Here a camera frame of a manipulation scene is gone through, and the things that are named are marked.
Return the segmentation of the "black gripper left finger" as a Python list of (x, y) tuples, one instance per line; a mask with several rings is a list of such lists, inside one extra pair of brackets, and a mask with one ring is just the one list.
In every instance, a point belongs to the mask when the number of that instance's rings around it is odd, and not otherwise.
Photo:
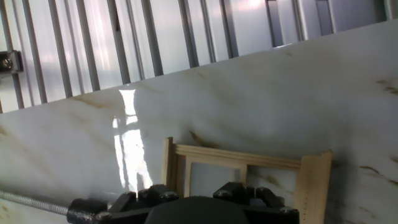
[(93, 223), (145, 223), (154, 207), (178, 199), (179, 195), (163, 184), (153, 185), (138, 192), (125, 192), (113, 202), (109, 209), (96, 214)]

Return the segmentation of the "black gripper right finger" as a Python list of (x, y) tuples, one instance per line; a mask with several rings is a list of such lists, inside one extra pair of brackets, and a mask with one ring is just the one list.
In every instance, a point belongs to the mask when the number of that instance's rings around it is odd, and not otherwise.
[(213, 198), (238, 207), (248, 224), (299, 224), (300, 214), (286, 206), (266, 187), (249, 187), (241, 182), (228, 182), (213, 193)]

